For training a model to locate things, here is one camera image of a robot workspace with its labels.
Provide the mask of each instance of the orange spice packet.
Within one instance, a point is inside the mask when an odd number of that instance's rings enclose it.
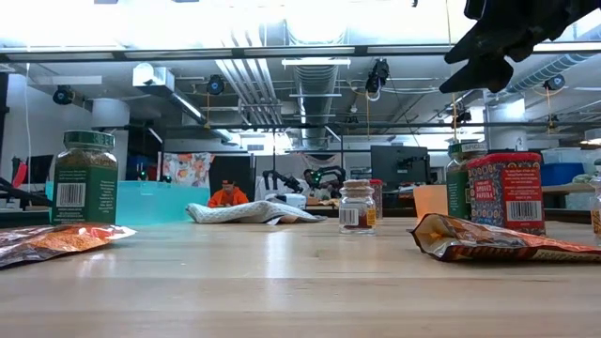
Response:
[[[601,261],[601,248],[544,238],[439,214],[426,215],[410,231],[422,253],[440,261]]]
[[[135,234],[124,226],[69,224],[0,231],[0,268],[24,261],[43,261],[78,253]]]

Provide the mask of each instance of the gray towel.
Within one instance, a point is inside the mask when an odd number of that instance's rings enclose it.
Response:
[[[194,203],[186,207],[186,212],[197,223],[317,223],[325,221],[323,216],[310,213],[285,204],[258,201],[235,207],[210,208]]]

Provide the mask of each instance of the black monitor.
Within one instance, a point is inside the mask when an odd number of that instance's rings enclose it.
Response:
[[[50,174],[50,167],[53,164],[54,155],[42,155],[32,156],[29,159],[30,171],[31,171],[31,182],[28,181],[25,176],[23,184],[45,184]]]
[[[430,183],[428,148],[419,146],[372,146],[372,178],[388,189],[403,183]]]

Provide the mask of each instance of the green jar lid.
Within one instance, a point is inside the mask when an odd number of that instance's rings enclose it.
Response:
[[[460,155],[467,153],[485,153],[488,149],[486,144],[480,142],[462,142],[449,146],[449,155]]]
[[[65,131],[63,144],[73,146],[100,146],[106,149],[115,147],[115,137],[99,131]]]

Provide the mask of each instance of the barcode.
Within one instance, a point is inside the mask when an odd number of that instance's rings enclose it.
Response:
[[[357,209],[340,209],[338,215],[341,225],[359,225],[359,211]]]
[[[58,183],[57,207],[84,207],[85,183]]]
[[[507,221],[542,221],[543,212],[540,201],[507,202]]]

